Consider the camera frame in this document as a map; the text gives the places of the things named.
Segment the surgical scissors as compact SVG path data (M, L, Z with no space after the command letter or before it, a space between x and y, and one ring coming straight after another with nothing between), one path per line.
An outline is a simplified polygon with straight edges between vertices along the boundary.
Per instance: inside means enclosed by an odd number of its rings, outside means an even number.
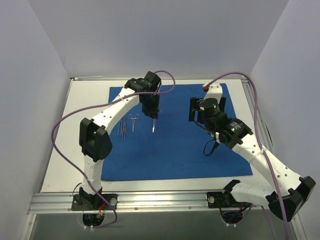
M154 118L154 119L153 119L153 122L152 122L152 133L154 133L154 132L155 132L155 128L156 128L156 121L157 121L157 119L156 119L156 118Z

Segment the steel tweezers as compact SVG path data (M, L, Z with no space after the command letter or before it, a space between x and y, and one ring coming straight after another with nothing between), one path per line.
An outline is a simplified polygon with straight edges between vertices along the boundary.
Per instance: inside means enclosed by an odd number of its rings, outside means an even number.
M123 124L122 124L122 135L124 136L126 134L127 131L127 121L126 119L123 120Z
M122 136L123 134L123 120L121 119L118 124L117 135Z

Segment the blue surgical cloth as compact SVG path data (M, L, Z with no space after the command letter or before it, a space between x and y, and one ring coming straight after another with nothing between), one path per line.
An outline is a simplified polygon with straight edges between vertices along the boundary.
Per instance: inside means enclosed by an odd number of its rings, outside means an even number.
M199 84L163 86L160 113L152 133L153 120L142 112L141 105L126 115L125 140L115 127L110 139L112 150L103 163L104 181L171 180L250 176L250 164L241 156L220 145L212 155L211 136L188 121L190 98L203 98ZM128 115L139 114L132 133Z

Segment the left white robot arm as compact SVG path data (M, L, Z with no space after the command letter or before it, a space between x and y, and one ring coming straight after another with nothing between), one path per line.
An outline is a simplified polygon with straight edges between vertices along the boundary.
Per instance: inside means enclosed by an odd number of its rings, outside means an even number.
M158 119L160 96L157 94L161 86L161 78L149 71L143 78L128 80L118 95L105 110L92 117L84 118L79 127L79 145L85 156L84 179L79 196L83 204L90 210L100 206L102 192L101 175L103 160L112 150L110 133L116 124L136 105L142 105L142 113Z

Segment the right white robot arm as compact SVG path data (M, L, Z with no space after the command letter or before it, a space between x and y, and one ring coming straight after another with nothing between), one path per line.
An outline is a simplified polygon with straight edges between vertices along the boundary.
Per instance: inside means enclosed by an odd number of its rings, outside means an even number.
M212 137L211 156L221 145L245 159L269 183L268 187L231 180L222 189L222 200L227 206L248 203L268 207L279 219L289 222L307 202L316 186L315 180L302 177L282 163L267 148L260 145L250 127L224 111L226 99L190 98L189 117Z

